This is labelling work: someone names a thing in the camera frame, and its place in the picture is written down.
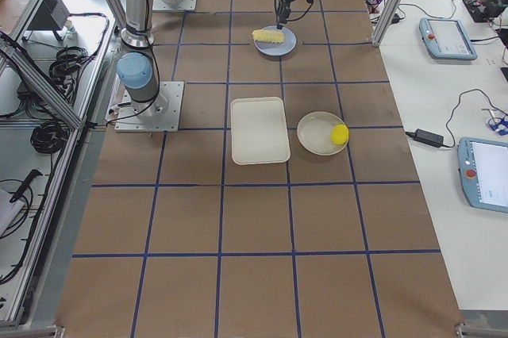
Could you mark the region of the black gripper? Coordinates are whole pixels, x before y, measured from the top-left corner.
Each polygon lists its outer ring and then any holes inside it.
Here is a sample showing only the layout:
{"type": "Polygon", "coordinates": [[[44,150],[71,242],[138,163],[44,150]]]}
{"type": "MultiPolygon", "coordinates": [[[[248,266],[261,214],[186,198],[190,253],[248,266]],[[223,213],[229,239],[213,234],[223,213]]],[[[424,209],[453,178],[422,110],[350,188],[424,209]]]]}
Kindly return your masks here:
{"type": "Polygon", "coordinates": [[[276,0],[276,28],[281,30],[291,15],[291,3],[294,0],[276,0]]]}

